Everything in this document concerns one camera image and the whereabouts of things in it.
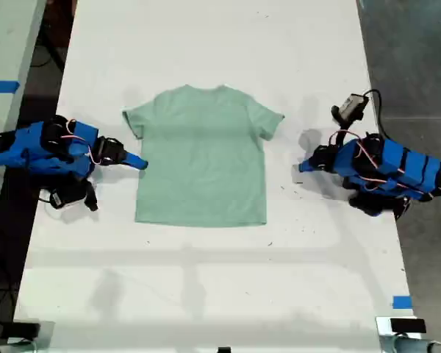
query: t-shirt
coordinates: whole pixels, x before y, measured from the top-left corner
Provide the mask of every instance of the t-shirt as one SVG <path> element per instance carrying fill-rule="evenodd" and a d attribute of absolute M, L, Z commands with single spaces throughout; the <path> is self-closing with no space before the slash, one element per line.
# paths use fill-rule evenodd
<path fill-rule="evenodd" d="M 283 115 L 227 86 L 189 85 L 123 112 L 148 168 L 135 220 L 187 227 L 266 223 L 265 161 Z"/>

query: table surface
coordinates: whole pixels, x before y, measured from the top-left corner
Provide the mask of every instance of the table surface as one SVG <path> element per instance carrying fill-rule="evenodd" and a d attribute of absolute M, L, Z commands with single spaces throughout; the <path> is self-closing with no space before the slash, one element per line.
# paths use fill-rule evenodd
<path fill-rule="evenodd" d="M 20 82 L 15 94 L 0 94 L 0 132 L 13 130 L 46 0 L 0 0 L 0 80 Z M 0 168 L 0 190 L 4 168 Z"/>
<path fill-rule="evenodd" d="M 285 114 L 264 143 L 268 224 L 138 224 L 137 171 L 97 168 L 98 212 L 38 206 L 15 319 L 49 321 L 53 352 L 380 352 L 375 317 L 412 314 L 392 308 L 408 295 L 393 216 L 292 169 L 369 88 L 355 1 L 79 1 L 59 114 L 138 153 L 121 111 L 184 84 Z"/>

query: floor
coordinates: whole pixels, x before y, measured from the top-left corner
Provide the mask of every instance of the floor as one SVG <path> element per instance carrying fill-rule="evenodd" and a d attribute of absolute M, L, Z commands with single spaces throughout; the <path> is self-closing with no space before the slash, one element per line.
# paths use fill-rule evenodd
<path fill-rule="evenodd" d="M 391 138 L 441 159 L 441 0 L 357 1 L 370 80 Z M 397 222 L 416 315 L 441 340 L 441 198 Z"/>

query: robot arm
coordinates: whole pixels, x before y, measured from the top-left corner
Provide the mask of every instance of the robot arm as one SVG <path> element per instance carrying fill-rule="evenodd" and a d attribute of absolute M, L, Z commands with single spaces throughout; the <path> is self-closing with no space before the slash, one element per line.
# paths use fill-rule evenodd
<path fill-rule="evenodd" d="M 54 208 L 85 199 L 91 210 L 98 209 L 87 181 L 96 164 L 124 164 L 139 170 L 148 166 L 118 140 L 98 138 L 97 128 L 60 115 L 0 134 L 0 165 L 25 168 L 39 176 L 40 185 L 51 192 L 49 203 Z"/>

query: black clamp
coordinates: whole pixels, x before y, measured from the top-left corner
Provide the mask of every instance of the black clamp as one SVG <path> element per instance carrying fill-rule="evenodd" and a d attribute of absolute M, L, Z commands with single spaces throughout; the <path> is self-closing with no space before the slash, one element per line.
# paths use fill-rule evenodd
<path fill-rule="evenodd" d="M 127 158 L 124 145 L 115 138 L 101 136 L 92 150 L 93 158 L 101 165 L 121 164 Z"/>
<path fill-rule="evenodd" d="M 338 151 L 338 145 L 319 145 L 309 158 L 309 164 L 316 169 L 334 173 L 333 165 Z"/>
<path fill-rule="evenodd" d="M 86 179 L 68 179 L 58 187 L 51 190 L 49 203 L 55 209 L 60 209 L 67 204 L 85 199 L 85 206 L 91 211 L 98 209 L 95 189 L 93 185 Z"/>

